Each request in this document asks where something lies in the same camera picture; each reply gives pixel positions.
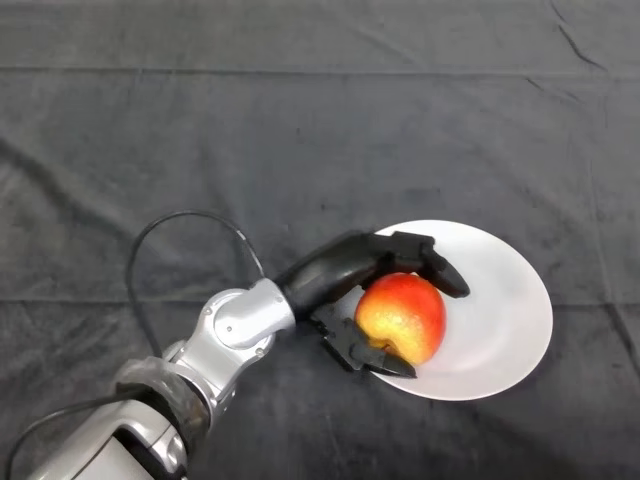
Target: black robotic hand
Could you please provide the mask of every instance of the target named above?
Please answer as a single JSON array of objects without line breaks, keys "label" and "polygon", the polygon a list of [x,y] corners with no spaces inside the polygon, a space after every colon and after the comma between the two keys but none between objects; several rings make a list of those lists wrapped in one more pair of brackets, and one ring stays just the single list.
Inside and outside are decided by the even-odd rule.
[{"label": "black robotic hand", "polygon": [[415,378],[415,369],[408,362],[370,346],[352,319],[336,315],[333,304],[354,287],[366,289],[394,272],[415,272],[454,298],[469,295],[469,286],[460,273],[436,253],[434,246],[435,239],[424,235],[353,232],[310,254],[275,282],[296,318],[313,321],[329,350],[345,367],[360,370],[366,366],[388,375]]}]

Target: plate rim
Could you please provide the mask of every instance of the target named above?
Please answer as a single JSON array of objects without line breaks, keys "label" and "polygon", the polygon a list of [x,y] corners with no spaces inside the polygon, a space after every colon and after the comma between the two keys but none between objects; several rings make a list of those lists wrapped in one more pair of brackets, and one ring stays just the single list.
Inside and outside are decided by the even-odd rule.
[{"label": "plate rim", "polygon": [[447,223],[447,224],[452,224],[452,225],[459,225],[459,226],[463,226],[466,228],[471,228],[473,230],[477,230],[485,235],[489,235],[490,237],[493,237],[494,239],[498,240],[500,243],[504,244],[505,246],[507,246],[508,248],[510,248],[511,250],[513,250],[522,260],[524,260],[524,262],[529,266],[529,268],[531,268],[531,270],[534,272],[535,277],[537,279],[537,281],[540,282],[540,285],[542,285],[542,290],[545,293],[545,309],[548,309],[548,318],[549,318],[549,333],[547,335],[546,338],[546,342],[544,344],[544,348],[540,349],[540,355],[531,362],[531,365],[529,366],[529,368],[523,369],[523,374],[522,376],[519,376],[519,378],[515,379],[513,382],[510,382],[509,384],[505,384],[504,387],[501,388],[497,388],[497,389],[491,389],[491,390],[487,390],[486,393],[482,393],[482,394],[478,394],[478,395],[425,395],[422,393],[417,393],[416,391],[412,391],[409,390],[408,388],[398,385],[396,383],[393,383],[394,378],[393,377],[389,377],[386,375],[382,375],[376,372],[371,372],[373,373],[377,378],[379,378],[380,380],[382,380],[384,383],[397,388],[398,390],[402,390],[403,392],[409,393],[411,395],[415,395],[418,397],[422,397],[422,398],[428,398],[431,400],[441,400],[441,401],[448,401],[448,402],[464,402],[464,401],[469,401],[469,400],[479,400],[481,398],[487,398],[487,397],[491,397],[493,395],[496,395],[498,393],[504,392],[506,390],[509,390],[510,388],[513,388],[514,386],[516,386],[518,383],[522,382],[525,378],[527,378],[529,375],[531,375],[531,373],[535,370],[535,368],[540,364],[540,362],[542,361],[542,359],[544,358],[545,354],[547,353],[547,350],[549,349],[549,345],[551,344],[551,338],[553,336],[553,305],[551,304],[551,297],[549,296],[549,291],[547,290],[546,285],[544,284],[544,282],[542,281],[542,278],[540,277],[540,274],[538,273],[538,271],[533,267],[533,265],[531,265],[531,263],[524,257],[524,255],[522,255],[516,248],[514,248],[513,246],[509,245],[507,242],[505,242],[504,240],[502,240],[501,238],[493,235],[490,232],[487,232],[485,230],[482,230],[481,228],[478,227],[474,227],[473,225],[468,225],[466,223],[461,223],[461,222],[454,222],[451,220],[438,220],[438,219],[421,219],[421,220],[408,220],[405,222],[401,222],[401,223],[397,223],[395,225],[389,225],[387,227],[381,228],[378,231],[376,231],[376,234],[382,234],[382,235],[387,235],[387,233],[382,233],[385,232],[387,230],[390,230],[390,233],[396,232],[396,231],[402,231],[399,230],[400,227],[408,225],[408,224],[412,224],[412,223],[422,223],[422,222],[435,222],[435,223]]}]

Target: dark gray cloth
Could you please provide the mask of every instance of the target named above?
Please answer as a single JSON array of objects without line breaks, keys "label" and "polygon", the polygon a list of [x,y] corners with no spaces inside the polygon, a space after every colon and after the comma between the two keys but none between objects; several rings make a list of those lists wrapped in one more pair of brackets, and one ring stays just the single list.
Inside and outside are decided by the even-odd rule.
[{"label": "dark gray cloth", "polygon": [[[635,0],[0,1],[0,451],[147,354],[124,261],[191,207],[270,274],[346,229],[468,223],[530,260],[555,324],[529,378],[466,403],[283,335],[190,478],[638,478],[639,21]],[[163,345],[255,278],[233,242],[202,219],[149,238]]]}]

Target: robotic arm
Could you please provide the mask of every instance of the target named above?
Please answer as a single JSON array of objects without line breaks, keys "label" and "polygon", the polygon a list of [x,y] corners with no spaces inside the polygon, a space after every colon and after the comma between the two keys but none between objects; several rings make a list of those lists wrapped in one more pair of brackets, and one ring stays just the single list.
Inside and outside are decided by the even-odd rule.
[{"label": "robotic arm", "polygon": [[275,280],[222,291],[204,305],[187,341],[163,358],[126,363],[116,391],[135,399],[99,408],[30,478],[38,480],[184,480],[189,459],[235,395],[238,376],[273,346],[275,333],[313,321],[328,348],[351,370],[415,377],[400,357],[371,347],[332,303],[392,272],[416,272],[452,297],[469,294],[460,274],[434,250],[432,237],[355,232],[312,253]]}]

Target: wire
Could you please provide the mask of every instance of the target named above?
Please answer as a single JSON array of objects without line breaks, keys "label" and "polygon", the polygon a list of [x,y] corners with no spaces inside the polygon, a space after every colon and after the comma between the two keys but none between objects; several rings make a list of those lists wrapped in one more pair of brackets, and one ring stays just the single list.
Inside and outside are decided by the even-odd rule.
[{"label": "wire", "polygon": [[[181,210],[178,212],[172,212],[172,213],[163,215],[159,218],[156,218],[153,222],[147,224],[147,226],[145,226],[142,229],[142,231],[138,234],[138,236],[135,238],[135,240],[133,241],[133,245],[131,246],[131,252],[129,254],[129,258],[127,260],[127,265],[125,269],[125,285],[127,287],[127,295],[129,297],[129,302],[131,303],[131,307],[133,309],[134,317],[138,322],[138,325],[142,329],[143,333],[145,334],[145,337],[147,338],[147,341],[151,346],[151,350],[153,351],[153,354],[157,357],[162,357],[162,349],[160,348],[160,344],[158,343],[158,340],[153,332],[153,329],[151,328],[151,324],[149,323],[149,320],[147,319],[144,313],[144,310],[142,309],[142,306],[138,301],[138,297],[133,289],[133,266],[135,264],[136,258],[138,256],[138,251],[140,250],[140,247],[142,246],[144,239],[147,237],[147,235],[149,235],[149,233],[151,233],[152,230],[154,230],[157,226],[166,222],[167,220],[171,220],[172,218],[176,218],[176,217],[186,217],[186,216],[210,218],[212,220],[216,220],[217,222],[220,222],[222,225],[224,225],[229,230],[234,232],[240,238],[240,240],[242,241],[246,249],[249,251],[249,254],[251,255],[251,259],[255,263],[258,269],[258,272],[260,273],[260,276],[261,277],[265,276],[262,263],[260,262],[260,259],[258,258],[258,255],[256,254],[256,251],[251,245],[251,242],[249,241],[249,239],[242,232],[242,230],[240,230],[231,220],[228,220],[221,215],[218,215],[212,212],[205,212],[201,210]],[[126,392],[117,393],[115,395],[97,398],[95,400],[89,400],[87,402],[76,403],[74,405],[61,408],[48,415],[45,415],[44,417],[39,418],[38,420],[33,422],[31,425],[29,425],[25,430],[23,430],[23,432],[20,434],[20,436],[16,439],[15,443],[11,447],[11,450],[9,450],[9,454],[5,461],[5,468],[4,468],[5,480],[11,480],[11,471],[13,470],[13,462],[15,460],[16,454],[18,453],[24,441],[29,437],[29,435],[35,432],[38,428],[42,427],[43,425],[46,425],[47,423],[53,420],[56,420],[66,415],[72,415],[74,413],[82,412],[83,410],[89,410],[92,408],[101,407],[103,405],[108,405],[110,403],[116,403],[123,400],[130,400],[132,398],[135,398],[137,395],[139,395],[140,392],[141,392],[141,389],[135,388],[135,389],[127,390]]]},{"label": "wire", "polygon": [[20,447],[22,446],[24,441],[29,437],[29,435],[31,435],[33,432],[35,432],[38,428],[42,427],[43,425],[46,425],[49,422],[52,422],[53,420],[58,419],[60,417],[64,417],[66,415],[72,415],[74,413],[79,413],[79,412],[82,412],[84,410],[89,410],[89,409],[92,409],[92,408],[102,407],[103,405],[108,405],[110,403],[121,402],[123,400],[131,400],[133,398],[136,398],[138,395],[140,395],[140,393],[143,390],[144,390],[144,388],[132,388],[132,389],[129,389],[129,390],[121,392],[121,393],[116,393],[114,395],[109,395],[107,397],[96,398],[94,400],[89,400],[89,401],[86,401],[86,402],[80,402],[80,403],[76,403],[74,405],[69,405],[68,407],[61,408],[59,410],[51,412],[48,415],[40,417],[38,420],[33,422],[31,425],[29,425],[27,428],[25,428],[22,431],[20,436],[16,439],[16,441],[13,444],[13,446],[11,447],[11,450],[9,450],[9,454],[8,454],[7,459],[5,460],[5,464],[4,464],[4,478],[5,478],[5,480],[11,480],[11,472],[13,470],[13,462],[14,462],[14,460],[16,458],[16,454],[18,453],[18,450],[20,449]]},{"label": "wire", "polygon": [[167,220],[171,220],[172,218],[186,217],[186,216],[210,218],[212,220],[216,220],[217,222],[220,222],[222,225],[224,225],[229,230],[234,232],[240,238],[244,246],[249,251],[249,254],[251,255],[251,259],[253,260],[253,263],[255,263],[256,267],[258,268],[258,272],[260,273],[260,276],[261,277],[265,276],[262,263],[260,262],[260,259],[258,258],[256,251],[253,249],[253,246],[251,245],[251,242],[249,241],[249,239],[242,232],[242,230],[240,230],[233,222],[231,222],[231,220],[228,220],[221,215],[218,215],[212,212],[201,211],[201,210],[181,210],[178,212],[172,212],[172,213],[163,215],[159,218],[156,218],[151,223],[147,224],[147,226],[144,227],[144,229],[142,229],[142,231],[138,234],[138,236],[134,240],[133,245],[131,247],[131,253],[129,254],[129,259],[127,260],[127,266],[125,270],[125,285],[127,287],[127,295],[129,297],[129,303],[131,304],[131,308],[133,310],[133,314],[136,319],[136,322],[138,323],[138,326],[140,327],[145,337],[147,338],[147,342],[149,343],[149,346],[151,347],[153,354],[157,357],[162,357],[162,349],[160,348],[158,339],[156,338],[156,335],[153,332],[151,323],[149,322],[149,319],[145,315],[144,310],[142,309],[142,306],[138,301],[138,297],[133,289],[133,266],[135,264],[135,261],[138,255],[138,250],[140,250],[140,246],[142,245],[142,242],[144,241],[146,236],[149,235],[149,233],[151,233],[153,229],[155,229],[160,224],[166,222]]}]

